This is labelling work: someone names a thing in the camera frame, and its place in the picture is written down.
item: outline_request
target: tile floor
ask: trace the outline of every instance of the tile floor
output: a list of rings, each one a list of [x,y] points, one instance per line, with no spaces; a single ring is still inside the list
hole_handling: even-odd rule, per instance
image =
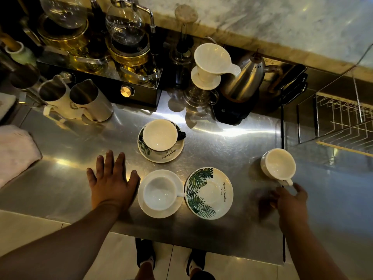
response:
[[[59,230],[67,224],[0,211],[0,255]],[[185,260],[190,249],[155,243],[156,280],[187,280]],[[231,256],[207,253],[205,270],[216,280],[298,280],[291,263],[283,267]],[[133,237],[109,233],[102,248],[85,276],[86,280],[133,279],[138,271]]]

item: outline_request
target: monstera leaf design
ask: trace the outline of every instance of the monstera leaf design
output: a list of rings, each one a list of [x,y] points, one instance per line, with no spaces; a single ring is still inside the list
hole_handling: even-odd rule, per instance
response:
[[[205,204],[203,198],[198,196],[198,192],[201,187],[205,186],[207,179],[212,179],[213,176],[212,168],[203,168],[194,172],[189,178],[189,184],[187,186],[186,198],[190,208],[199,216],[204,218],[213,217],[216,212],[215,210]]]
[[[149,155],[152,152],[152,150],[145,144],[144,139],[142,138],[143,132],[144,132],[144,129],[141,130],[140,135],[139,135],[140,150],[143,154]]]

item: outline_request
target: leg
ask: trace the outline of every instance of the leg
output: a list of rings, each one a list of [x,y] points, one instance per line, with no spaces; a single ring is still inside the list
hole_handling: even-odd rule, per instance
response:
[[[135,280],[154,280],[156,253],[150,240],[136,238],[137,266],[140,268]]]
[[[206,251],[193,249],[186,264],[186,273],[190,280],[215,280],[212,274],[203,271]]]

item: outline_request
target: metal rack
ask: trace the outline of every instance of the metal rack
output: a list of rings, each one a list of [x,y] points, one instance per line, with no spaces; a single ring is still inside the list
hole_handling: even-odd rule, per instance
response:
[[[352,66],[336,80],[297,104],[296,114],[299,144],[316,141],[320,145],[373,157],[373,105],[360,102],[356,80],[353,76],[353,70],[360,64],[372,46],[373,44],[367,48],[356,65]],[[348,73],[351,73],[356,100],[322,92],[326,87]],[[315,137],[303,140],[300,124],[300,110],[302,104],[305,104],[307,100],[312,100],[313,103]]]

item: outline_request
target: shoe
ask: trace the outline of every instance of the shoe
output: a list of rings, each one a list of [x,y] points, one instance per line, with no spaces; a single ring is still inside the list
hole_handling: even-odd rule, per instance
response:
[[[151,240],[144,240],[136,238],[137,250],[137,266],[140,268],[142,262],[149,260],[153,257],[153,270],[156,267],[156,252],[153,249],[153,242]]]
[[[189,276],[189,273],[192,272],[194,268],[201,268],[201,270],[205,269],[205,257],[206,251],[192,249],[188,262],[186,263],[186,274]]]

